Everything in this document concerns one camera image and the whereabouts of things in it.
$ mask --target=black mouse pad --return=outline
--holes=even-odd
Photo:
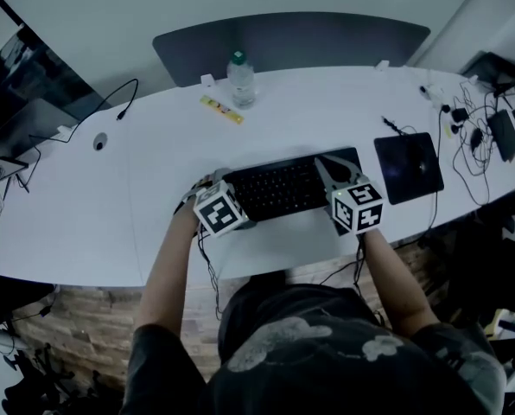
[[[428,132],[375,139],[390,204],[444,189],[436,151]]]

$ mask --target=grey desk divider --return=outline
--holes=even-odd
[[[284,12],[203,23],[157,36],[154,49],[177,86],[226,77],[243,49],[256,72],[300,67],[402,66],[430,34],[413,23],[334,12]]]

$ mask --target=curved desk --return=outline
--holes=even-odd
[[[30,194],[16,184],[10,187],[0,216],[0,274],[61,284],[141,285],[181,196],[222,167],[240,169],[354,146],[364,173],[385,188],[373,140],[393,131],[381,117],[429,132],[436,146],[438,111],[418,88],[436,83],[453,107],[453,96],[461,99],[462,81],[456,74],[407,67],[384,72],[371,67],[293,69],[257,74],[257,103],[240,112],[245,117],[241,125],[199,102],[207,94],[230,105],[225,81],[138,99],[122,121],[115,119],[122,106],[98,112],[70,144],[40,146],[43,158]],[[483,105],[486,90],[465,85],[473,102]],[[515,106],[515,98],[509,100]],[[500,109],[506,107],[499,103]],[[97,152],[92,142],[100,132],[108,135],[108,144]],[[452,168],[458,147],[457,137],[442,132],[445,188],[438,195],[435,226],[478,207]],[[484,178],[470,176],[462,156],[456,165],[475,198],[485,202]],[[515,159],[504,163],[495,150],[486,176],[490,201],[514,190]],[[434,195],[387,204],[382,232],[389,241],[420,233],[433,213]],[[206,239],[220,278],[306,265],[356,250],[355,236],[338,237],[319,209]],[[188,275],[193,283],[208,281],[195,241]]]

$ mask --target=hand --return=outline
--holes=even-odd
[[[196,201],[196,197],[191,197],[187,200],[185,204],[181,206],[181,208],[174,215],[174,219],[176,218],[183,223],[187,223],[187,226],[191,226],[196,228],[199,224],[198,217],[194,213],[194,203]]]

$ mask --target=black t-shirt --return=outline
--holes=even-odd
[[[406,340],[306,285],[269,294],[258,314],[207,384],[177,336],[138,329],[121,414],[501,413],[505,374],[479,326]]]

